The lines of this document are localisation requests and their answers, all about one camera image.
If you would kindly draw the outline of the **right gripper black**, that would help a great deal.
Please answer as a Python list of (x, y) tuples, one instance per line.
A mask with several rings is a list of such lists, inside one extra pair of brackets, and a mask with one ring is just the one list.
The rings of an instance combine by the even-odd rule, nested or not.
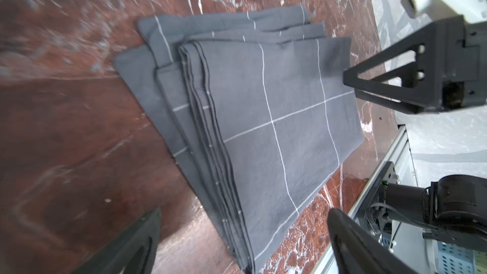
[[(441, 45), (442, 91), (437, 65)], [(485, 106), (486, 22), (467, 24), (462, 16), (433, 22), (348, 69), (343, 82), (355, 88), (357, 98), (404, 114), (437, 114)], [(439, 110), (426, 109), (380, 96), (441, 98), (441, 106)]]

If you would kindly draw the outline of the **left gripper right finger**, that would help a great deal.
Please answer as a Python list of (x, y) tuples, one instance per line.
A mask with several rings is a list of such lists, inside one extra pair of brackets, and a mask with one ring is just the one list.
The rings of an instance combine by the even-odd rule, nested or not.
[(339, 273), (414, 273), (340, 209), (327, 218)]

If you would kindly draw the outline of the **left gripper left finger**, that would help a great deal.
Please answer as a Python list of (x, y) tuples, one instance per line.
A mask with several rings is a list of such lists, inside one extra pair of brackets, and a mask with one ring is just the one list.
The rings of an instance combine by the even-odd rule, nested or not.
[(151, 273), (155, 263), (161, 210), (142, 215), (74, 273)]

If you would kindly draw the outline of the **dark grey checked pillowcase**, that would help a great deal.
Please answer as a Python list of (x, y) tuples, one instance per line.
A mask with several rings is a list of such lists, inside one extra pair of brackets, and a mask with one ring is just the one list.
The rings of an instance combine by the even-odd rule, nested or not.
[(155, 125), (237, 265), (260, 272), (363, 143), (342, 82), (350, 38), (301, 5), (154, 15), (115, 68)]

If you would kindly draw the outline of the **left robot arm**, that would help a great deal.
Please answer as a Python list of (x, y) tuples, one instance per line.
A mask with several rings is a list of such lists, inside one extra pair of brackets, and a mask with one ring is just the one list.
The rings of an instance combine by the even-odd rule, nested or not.
[[(150, 273), (156, 257), (161, 212), (154, 209), (130, 225), (78, 273)], [(427, 188), (375, 180), (355, 219), (333, 208), (331, 244), (340, 273), (411, 273), (382, 243), (393, 221), (423, 229), (423, 238), (486, 251), (486, 180), (445, 176)]]

